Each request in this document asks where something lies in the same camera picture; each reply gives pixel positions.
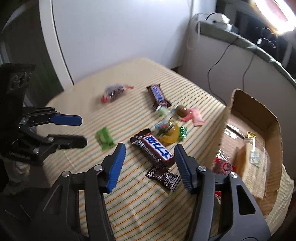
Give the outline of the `small clear green jelly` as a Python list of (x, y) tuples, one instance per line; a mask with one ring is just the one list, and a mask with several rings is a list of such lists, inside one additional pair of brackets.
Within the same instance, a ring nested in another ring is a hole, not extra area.
[(156, 113), (159, 115), (159, 116), (168, 116), (168, 114), (170, 113), (170, 111), (163, 105), (159, 105), (157, 108), (156, 108)]

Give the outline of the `brown chocolate egg candy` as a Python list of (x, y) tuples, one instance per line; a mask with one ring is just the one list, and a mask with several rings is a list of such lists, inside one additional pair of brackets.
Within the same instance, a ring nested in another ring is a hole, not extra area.
[(175, 114), (180, 118), (185, 118), (188, 115), (188, 109), (183, 105), (178, 105), (175, 107)]

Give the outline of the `white power strip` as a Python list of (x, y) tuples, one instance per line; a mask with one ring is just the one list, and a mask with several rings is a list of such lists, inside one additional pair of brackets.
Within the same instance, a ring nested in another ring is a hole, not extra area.
[(227, 32), (230, 32), (232, 29), (230, 19), (221, 13), (211, 13), (204, 19), (204, 21)]

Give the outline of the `striped yellow table cloth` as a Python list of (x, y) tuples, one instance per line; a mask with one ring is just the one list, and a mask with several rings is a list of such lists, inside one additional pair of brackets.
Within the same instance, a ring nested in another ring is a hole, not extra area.
[(78, 226), (91, 240), (271, 240), (293, 180), (280, 124), (243, 90), (222, 104), (148, 59), (86, 78), (49, 102), (61, 114), (37, 129), (50, 143), (81, 135), (81, 149), (45, 159), (50, 184), (86, 174)]

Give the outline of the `yellow jelly cup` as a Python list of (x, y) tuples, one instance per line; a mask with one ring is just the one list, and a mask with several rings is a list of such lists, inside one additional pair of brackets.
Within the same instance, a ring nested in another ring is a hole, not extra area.
[(175, 143), (179, 140), (180, 128), (172, 120), (163, 121), (154, 127), (156, 137), (167, 144)]

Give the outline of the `light green candy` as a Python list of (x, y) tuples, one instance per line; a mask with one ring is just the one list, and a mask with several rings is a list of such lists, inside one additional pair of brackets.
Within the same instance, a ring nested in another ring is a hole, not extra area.
[(111, 149), (116, 145), (106, 126), (98, 130), (95, 137), (103, 151)]

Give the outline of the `pink candy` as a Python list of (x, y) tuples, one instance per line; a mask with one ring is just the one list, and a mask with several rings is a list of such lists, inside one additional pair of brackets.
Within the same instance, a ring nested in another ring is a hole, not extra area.
[(180, 118), (180, 120), (184, 122), (188, 122), (189, 120), (192, 120), (194, 126), (202, 126), (204, 124), (204, 120), (198, 108), (188, 109), (187, 115), (183, 118)]

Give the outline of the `dark brown small candy packet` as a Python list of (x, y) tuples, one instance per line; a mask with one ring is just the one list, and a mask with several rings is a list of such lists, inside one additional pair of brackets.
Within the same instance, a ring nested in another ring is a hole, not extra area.
[(151, 180), (155, 180), (163, 188), (170, 192), (174, 192), (181, 181), (181, 177), (177, 174), (171, 173), (161, 164), (153, 165), (145, 174)]

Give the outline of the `open cardboard box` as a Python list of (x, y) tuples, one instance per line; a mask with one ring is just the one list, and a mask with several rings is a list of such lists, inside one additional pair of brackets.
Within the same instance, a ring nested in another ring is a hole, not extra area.
[(283, 160), (276, 116), (247, 92), (235, 89), (227, 105), (211, 169), (234, 171), (268, 216), (278, 196)]

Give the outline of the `Snickers bar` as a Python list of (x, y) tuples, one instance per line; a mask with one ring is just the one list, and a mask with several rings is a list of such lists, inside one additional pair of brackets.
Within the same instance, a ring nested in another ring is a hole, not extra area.
[(151, 95), (151, 97), (153, 99), (153, 110), (154, 111), (157, 111), (157, 109), (162, 106), (165, 108), (171, 107), (171, 102), (165, 98), (165, 96), (161, 90), (160, 84), (154, 84), (154, 85), (147, 86), (146, 89), (148, 90), (149, 94)]
[(130, 138), (132, 145), (139, 147), (149, 156), (154, 165), (161, 164), (170, 169), (175, 164), (174, 155), (145, 128)]

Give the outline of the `red clear bag dark snack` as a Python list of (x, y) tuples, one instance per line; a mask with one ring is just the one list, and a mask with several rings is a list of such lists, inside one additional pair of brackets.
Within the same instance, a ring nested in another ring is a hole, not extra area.
[(105, 89), (104, 95), (100, 98), (100, 101), (101, 103), (112, 102), (129, 89), (134, 89), (134, 87), (122, 84), (111, 85)]

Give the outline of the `sandwich bread pack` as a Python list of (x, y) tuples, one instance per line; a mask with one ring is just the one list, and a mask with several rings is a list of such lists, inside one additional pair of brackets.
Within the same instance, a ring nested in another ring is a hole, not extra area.
[(270, 157), (255, 133), (246, 133), (244, 146), (237, 151), (234, 166), (254, 198), (263, 199), (269, 177)]

